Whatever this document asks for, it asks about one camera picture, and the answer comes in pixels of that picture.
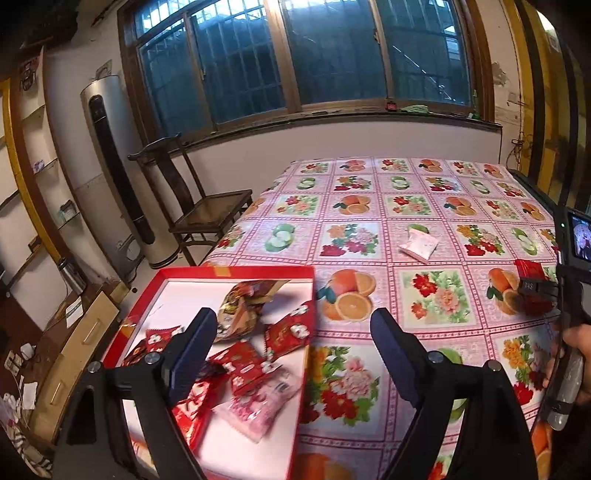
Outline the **person's right hand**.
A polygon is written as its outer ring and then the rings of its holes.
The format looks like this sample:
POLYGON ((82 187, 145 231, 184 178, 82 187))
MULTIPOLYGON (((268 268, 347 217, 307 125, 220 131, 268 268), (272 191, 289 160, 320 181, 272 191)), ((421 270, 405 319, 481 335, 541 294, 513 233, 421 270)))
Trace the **person's right hand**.
POLYGON ((578 349, 583 355, 585 364, 583 371, 583 380, 581 388, 579 390, 576 403, 578 405, 585 405, 590 403, 591 399, 591 326, 582 324, 576 327, 566 329, 562 338, 556 338, 551 347, 551 358, 546 366, 546 376, 543 381, 543 386, 547 387, 550 383, 552 371, 554 368, 555 361, 557 359, 558 351, 562 347, 562 344, 578 349))

